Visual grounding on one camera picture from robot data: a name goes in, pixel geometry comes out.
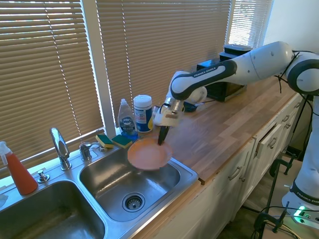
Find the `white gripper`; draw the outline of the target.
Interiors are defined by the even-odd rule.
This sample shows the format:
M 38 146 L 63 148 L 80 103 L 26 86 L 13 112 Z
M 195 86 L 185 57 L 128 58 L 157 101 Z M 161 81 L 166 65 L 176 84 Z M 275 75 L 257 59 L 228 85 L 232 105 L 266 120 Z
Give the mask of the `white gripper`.
M 162 105 L 154 114 L 153 123 L 160 126 L 158 145 L 162 145 L 170 127 L 177 127 L 180 123 L 181 112 L 173 112 L 166 105 Z

